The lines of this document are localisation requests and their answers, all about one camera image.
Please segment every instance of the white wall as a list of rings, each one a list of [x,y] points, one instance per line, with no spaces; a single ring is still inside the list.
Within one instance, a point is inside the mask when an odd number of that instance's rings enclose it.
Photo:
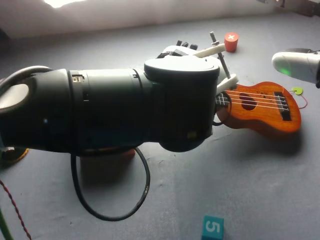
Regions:
[[[86,0],[61,8],[43,0],[0,0],[0,28],[23,38],[272,11],[271,4],[256,0]]]

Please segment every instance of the gray table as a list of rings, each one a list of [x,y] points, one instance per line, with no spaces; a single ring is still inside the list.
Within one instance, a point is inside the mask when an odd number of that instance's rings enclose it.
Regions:
[[[320,49],[320,18],[293,13],[177,23],[133,29],[23,39],[0,45],[0,76],[31,65],[54,69],[142,68],[178,39],[210,45],[235,31],[235,54],[225,53],[240,83],[273,81],[303,87],[309,105],[301,110],[298,137],[272,142],[257,133],[215,127],[213,136],[185,153],[156,143],[141,146],[151,186],[141,209],[121,222],[88,214],[74,191],[70,156],[31,150],[1,169],[31,233],[37,240],[199,240],[204,215],[225,219],[225,240],[318,240],[320,238],[320,90],[275,71],[274,53],[286,48]],[[303,105],[302,98],[296,99]],[[140,159],[81,162],[84,194],[95,209],[120,215],[144,188]],[[0,205],[16,239],[26,236],[4,191]]]

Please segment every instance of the ukulele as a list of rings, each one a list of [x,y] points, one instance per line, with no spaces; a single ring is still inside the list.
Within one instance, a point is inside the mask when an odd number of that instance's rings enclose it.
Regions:
[[[295,99],[274,82],[253,86],[237,84],[236,89],[217,95],[216,104],[218,118],[232,129],[252,129],[278,139],[297,132],[301,126]]]

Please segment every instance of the green tag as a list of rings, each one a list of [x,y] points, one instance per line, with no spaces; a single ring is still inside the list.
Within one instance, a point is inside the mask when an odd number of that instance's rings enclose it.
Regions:
[[[297,94],[297,95],[301,95],[304,92],[303,88],[302,87],[298,87],[298,86],[293,87],[292,91],[294,91],[295,94]]]

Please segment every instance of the blue cube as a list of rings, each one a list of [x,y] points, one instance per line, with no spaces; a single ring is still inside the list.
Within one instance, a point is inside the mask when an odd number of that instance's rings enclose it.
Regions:
[[[222,240],[224,238],[224,219],[204,216],[201,240]]]

